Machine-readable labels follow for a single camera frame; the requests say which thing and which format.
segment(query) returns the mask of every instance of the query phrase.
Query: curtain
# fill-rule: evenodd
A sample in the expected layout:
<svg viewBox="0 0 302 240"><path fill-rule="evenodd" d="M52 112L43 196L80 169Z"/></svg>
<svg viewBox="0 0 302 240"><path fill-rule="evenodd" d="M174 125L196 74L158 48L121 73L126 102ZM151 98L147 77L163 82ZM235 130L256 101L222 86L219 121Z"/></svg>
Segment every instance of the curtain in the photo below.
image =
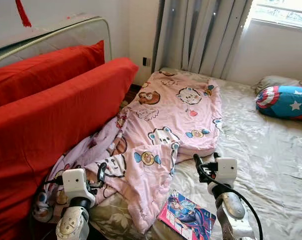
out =
<svg viewBox="0 0 302 240"><path fill-rule="evenodd" d="M165 0L154 70L225 78L252 0Z"/></svg>

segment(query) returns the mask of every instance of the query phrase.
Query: red sofa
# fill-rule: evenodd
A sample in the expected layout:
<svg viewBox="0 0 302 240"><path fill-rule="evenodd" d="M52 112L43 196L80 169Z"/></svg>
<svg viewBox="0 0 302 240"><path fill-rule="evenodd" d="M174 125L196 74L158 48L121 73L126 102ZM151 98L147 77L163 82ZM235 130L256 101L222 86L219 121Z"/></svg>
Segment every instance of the red sofa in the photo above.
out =
<svg viewBox="0 0 302 240"><path fill-rule="evenodd" d="M28 239L33 195L57 159L116 115L138 70L100 65L0 106L0 239Z"/></svg>

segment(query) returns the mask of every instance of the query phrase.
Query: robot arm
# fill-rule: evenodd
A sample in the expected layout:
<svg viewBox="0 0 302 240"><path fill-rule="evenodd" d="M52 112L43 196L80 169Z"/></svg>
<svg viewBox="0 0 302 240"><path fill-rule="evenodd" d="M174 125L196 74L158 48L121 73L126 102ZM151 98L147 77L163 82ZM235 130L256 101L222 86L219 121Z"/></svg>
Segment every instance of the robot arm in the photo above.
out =
<svg viewBox="0 0 302 240"><path fill-rule="evenodd" d="M239 193L232 190L237 175L236 160L231 157L219 157L217 153L214 153L215 162L203 163L197 154L193 157L200 182L208 184L208 192L215 198L223 240L255 240L248 221L248 212L237 195Z"/></svg>
<svg viewBox="0 0 302 240"><path fill-rule="evenodd" d="M85 240L89 234L88 210L94 206L97 188L103 186L106 163L102 163L98 173L98 182L90 185L82 168L66 170L62 174L64 192L69 207L56 226L58 240Z"/></svg>

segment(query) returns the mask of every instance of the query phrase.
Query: star emblem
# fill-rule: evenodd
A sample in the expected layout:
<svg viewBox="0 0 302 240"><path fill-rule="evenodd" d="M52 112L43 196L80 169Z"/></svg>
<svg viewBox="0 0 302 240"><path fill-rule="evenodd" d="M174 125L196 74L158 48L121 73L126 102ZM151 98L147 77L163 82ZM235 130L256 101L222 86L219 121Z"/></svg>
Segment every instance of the star emblem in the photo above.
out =
<svg viewBox="0 0 302 240"><path fill-rule="evenodd" d="M302 95L302 92L299 92L299 91L296 91L296 90L295 90L295 93L294 93L294 94Z"/></svg>
<svg viewBox="0 0 302 240"><path fill-rule="evenodd" d="M301 103L298 103L297 101L294 101L293 104L290 104L290 106L292 107L292 111L294 111L295 109L300 110L300 106L301 106L301 105L302 105L302 104L301 104Z"/></svg>

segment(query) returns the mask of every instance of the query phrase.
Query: pink blanket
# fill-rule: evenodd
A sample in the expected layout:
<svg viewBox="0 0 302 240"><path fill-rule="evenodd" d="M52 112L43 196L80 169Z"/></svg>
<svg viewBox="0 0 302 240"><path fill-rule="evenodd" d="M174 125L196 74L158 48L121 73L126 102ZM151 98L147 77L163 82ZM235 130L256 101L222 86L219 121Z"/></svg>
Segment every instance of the pink blanket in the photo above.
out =
<svg viewBox="0 0 302 240"><path fill-rule="evenodd" d="M213 80L203 83L156 72L97 136L61 157L48 179L65 166L80 165L94 180L100 164L107 163L107 185L98 191L96 204L118 191L127 199L136 228L144 233L167 197L175 163L195 153L203 157L213 153L221 124L219 87ZM76 152L81 156L75 158ZM44 189L51 199L54 191Z"/></svg>

